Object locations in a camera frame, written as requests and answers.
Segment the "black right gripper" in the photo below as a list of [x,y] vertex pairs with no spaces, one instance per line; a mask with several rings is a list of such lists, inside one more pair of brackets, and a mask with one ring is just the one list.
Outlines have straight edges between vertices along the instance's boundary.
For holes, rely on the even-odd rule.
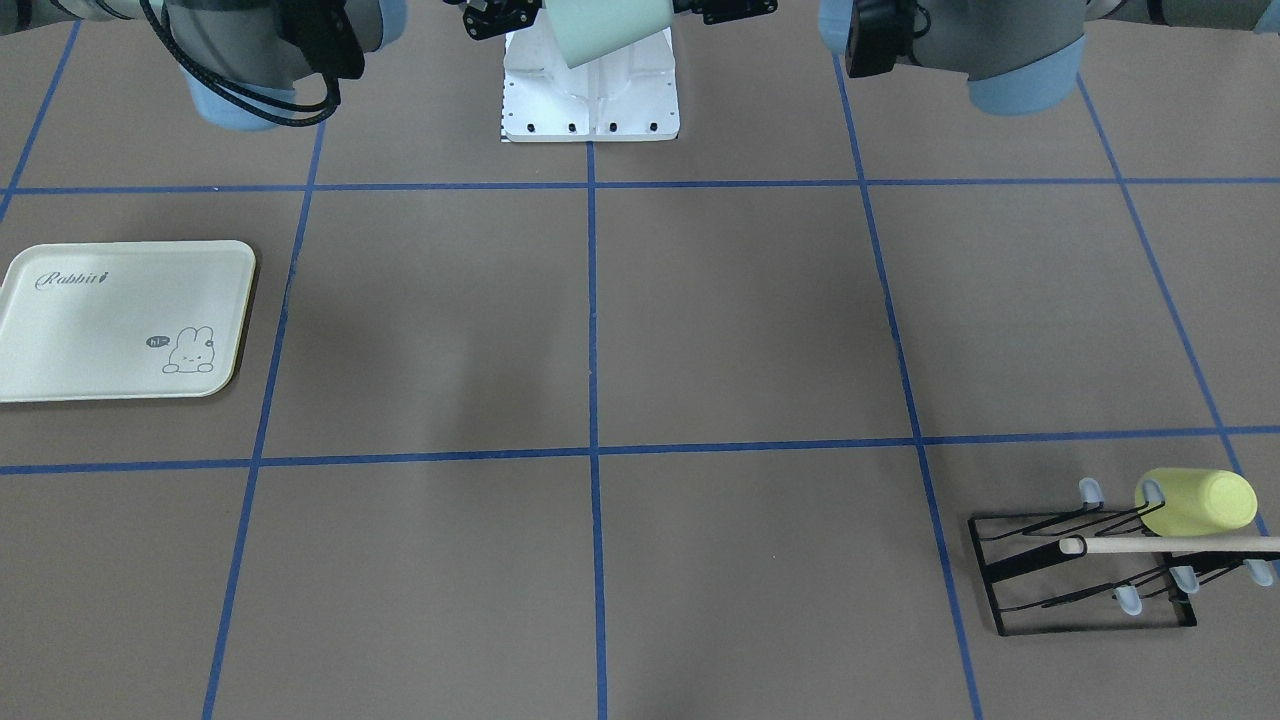
[[462,13],[465,33],[475,41],[506,36],[531,27],[544,1],[445,1]]

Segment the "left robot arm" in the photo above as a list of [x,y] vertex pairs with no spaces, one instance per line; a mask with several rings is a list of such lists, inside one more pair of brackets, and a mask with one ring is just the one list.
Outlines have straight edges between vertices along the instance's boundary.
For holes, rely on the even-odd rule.
[[823,45],[851,79],[922,67],[961,73],[997,117],[1043,111],[1075,86],[1093,20],[1277,33],[1275,1],[818,1]]

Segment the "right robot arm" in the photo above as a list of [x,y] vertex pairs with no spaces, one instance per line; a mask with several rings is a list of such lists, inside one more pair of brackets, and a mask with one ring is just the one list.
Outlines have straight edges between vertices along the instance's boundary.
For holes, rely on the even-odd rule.
[[397,41],[406,1],[5,1],[3,35],[73,20],[140,22],[182,69],[192,104],[228,129],[310,127],[366,56]]

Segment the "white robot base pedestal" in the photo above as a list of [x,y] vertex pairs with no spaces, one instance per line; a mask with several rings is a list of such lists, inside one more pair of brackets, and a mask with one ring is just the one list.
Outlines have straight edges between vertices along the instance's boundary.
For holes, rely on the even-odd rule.
[[545,20],[507,35],[504,50],[504,142],[660,142],[680,135],[669,29],[576,68],[564,64]]

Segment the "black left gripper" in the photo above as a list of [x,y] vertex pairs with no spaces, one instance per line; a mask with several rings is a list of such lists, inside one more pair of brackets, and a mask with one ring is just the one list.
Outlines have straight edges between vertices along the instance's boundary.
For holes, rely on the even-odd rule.
[[716,26],[733,20],[769,15],[778,9],[774,0],[675,0],[676,14],[691,13],[701,18],[705,26]]

